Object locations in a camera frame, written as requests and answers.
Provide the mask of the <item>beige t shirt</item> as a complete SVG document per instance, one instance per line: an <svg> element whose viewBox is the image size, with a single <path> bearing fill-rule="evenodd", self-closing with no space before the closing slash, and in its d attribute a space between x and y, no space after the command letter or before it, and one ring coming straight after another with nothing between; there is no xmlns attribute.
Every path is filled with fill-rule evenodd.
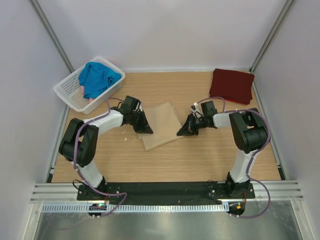
<svg viewBox="0 0 320 240"><path fill-rule="evenodd" d="M153 134L138 133L144 149L150 151L172 141L182 138L177 132L182 128L175 108L169 101L144 109L146 119Z"/></svg>

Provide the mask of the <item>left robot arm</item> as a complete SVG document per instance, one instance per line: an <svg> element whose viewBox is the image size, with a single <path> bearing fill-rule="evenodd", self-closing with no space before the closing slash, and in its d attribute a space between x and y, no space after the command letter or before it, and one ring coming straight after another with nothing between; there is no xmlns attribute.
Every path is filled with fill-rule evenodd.
<svg viewBox="0 0 320 240"><path fill-rule="evenodd" d="M73 118L60 142L59 154L72 163L82 182L89 187L88 194L95 200L101 200L104 196L127 196L124 192L107 192L106 180L94 162L99 136L123 125L131 125L138 134L153 133L141 101L126 96L104 114L85 120Z"/></svg>

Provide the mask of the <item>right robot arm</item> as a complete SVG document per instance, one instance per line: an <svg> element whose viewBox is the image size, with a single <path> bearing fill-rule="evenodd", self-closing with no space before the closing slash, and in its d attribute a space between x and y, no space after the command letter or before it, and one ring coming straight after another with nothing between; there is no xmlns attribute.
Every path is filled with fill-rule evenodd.
<svg viewBox="0 0 320 240"><path fill-rule="evenodd" d="M271 138L268 123L258 109L218 112L212 100L201 104L196 102L176 135L197 136L200 129L226 127L231 128L238 151L233 168L226 177L225 192L231 198L240 198L249 189L250 172L259 152Z"/></svg>

